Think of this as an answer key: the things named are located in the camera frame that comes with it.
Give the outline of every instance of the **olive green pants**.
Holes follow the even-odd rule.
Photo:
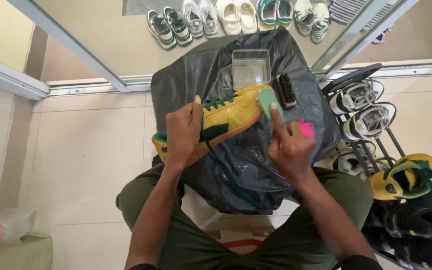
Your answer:
[[[132,229],[149,194],[159,180],[163,164],[129,182],[116,198],[124,221]],[[332,169],[314,167],[324,188],[343,207],[351,220],[362,228],[373,195],[359,177]],[[223,269],[247,266],[256,269],[327,270],[335,262],[304,205],[252,253],[238,255],[208,236],[181,210],[178,197],[171,213],[166,243],[159,260],[163,270]]]

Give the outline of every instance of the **black trash bag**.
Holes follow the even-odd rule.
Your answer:
[[[195,95],[205,101],[233,93],[231,63],[236,49],[269,50],[271,77],[287,73],[297,98],[297,105],[284,111],[284,120],[312,123],[316,147],[311,163],[327,158],[339,143],[338,125],[296,41],[282,27],[240,36],[223,47],[190,52],[156,72],[151,94],[158,132],[166,131],[166,114],[193,102]],[[259,205],[238,196],[211,152],[186,168],[181,180],[222,213],[272,214],[293,189],[267,156],[271,136],[271,122],[263,116],[245,132],[214,147],[237,184]]]

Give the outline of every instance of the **yellow sneaker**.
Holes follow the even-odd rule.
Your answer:
[[[412,154],[404,156],[393,168],[369,176],[376,200],[413,199],[431,191],[432,156]]]
[[[258,105],[259,91],[273,89],[269,85],[252,85],[234,92],[233,95],[224,98],[215,98],[202,105],[202,130],[199,144],[193,157],[186,167],[195,163],[204,156],[209,148],[204,138],[209,141],[211,147],[215,147],[222,141],[231,138],[256,123],[263,115],[263,110]],[[166,132],[158,132],[153,135],[152,141],[162,161],[168,157],[168,145]]]

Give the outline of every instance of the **teal sneaker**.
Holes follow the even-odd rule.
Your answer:
[[[293,19],[293,2],[290,0],[276,1],[276,21],[279,25],[290,29],[291,20]]]
[[[259,31],[273,30],[275,28],[277,2],[278,0],[258,0],[256,8],[258,10]]]

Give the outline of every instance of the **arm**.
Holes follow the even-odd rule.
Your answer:
[[[274,103],[270,111],[273,141],[268,156],[287,183],[302,196],[318,232],[339,264],[354,255],[376,260],[361,231],[326,191],[309,166],[315,140],[304,136],[296,122],[286,126]]]
[[[166,115],[168,157],[159,181],[134,224],[124,269],[138,264],[158,267],[170,227],[178,181],[199,142],[202,117],[199,96],[194,103]]]

